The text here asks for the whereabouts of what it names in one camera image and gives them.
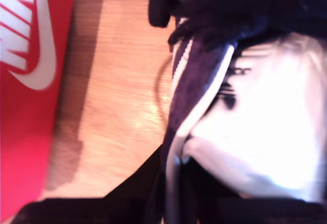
sneaker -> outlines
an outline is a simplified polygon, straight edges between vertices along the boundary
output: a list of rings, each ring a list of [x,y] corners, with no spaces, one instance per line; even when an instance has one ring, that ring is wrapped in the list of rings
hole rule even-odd
[[[180,223],[178,182],[188,158],[243,197],[321,202],[327,142],[324,43],[288,31],[259,34],[266,24],[260,18],[241,31],[217,31],[220,22],[216,28],[210,24],[219,12],[195,14],[208,1],[181,0],[173,7],[176,0],[165,0],[162,8],[177,16],[169,38],[175,44],[172,102],[161,159],[167,222]],[[165,26],[165,19],[157,27]]]

red shoebox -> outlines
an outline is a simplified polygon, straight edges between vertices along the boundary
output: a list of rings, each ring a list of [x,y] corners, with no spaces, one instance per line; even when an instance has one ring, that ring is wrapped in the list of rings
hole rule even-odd
[[[1,0],[1,220],[45,183],[74,0]]]

nike swoosh logo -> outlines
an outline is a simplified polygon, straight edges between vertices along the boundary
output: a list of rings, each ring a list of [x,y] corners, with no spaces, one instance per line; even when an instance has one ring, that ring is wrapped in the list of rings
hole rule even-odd
[[[56,76],[56,50],[48,0],[36,0],[39,24],[40,56],[36,68],[28,74],[10,72],[25,86],[33,90],[48,88]]]

wooden floor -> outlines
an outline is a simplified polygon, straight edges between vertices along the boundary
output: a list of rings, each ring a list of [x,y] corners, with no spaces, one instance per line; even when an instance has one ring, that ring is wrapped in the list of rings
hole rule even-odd
[[[103,196],[161,144],[170,102],[168,29],[148,0],[75,0],[44,196]]]

white sneaker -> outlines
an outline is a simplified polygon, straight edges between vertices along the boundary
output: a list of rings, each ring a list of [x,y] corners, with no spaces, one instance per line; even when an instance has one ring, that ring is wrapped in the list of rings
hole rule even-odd
[[[247,48],[217,98],[183,158],[193,157],[242,196],[322,201],[327,51],[319,41],[290,34]]]

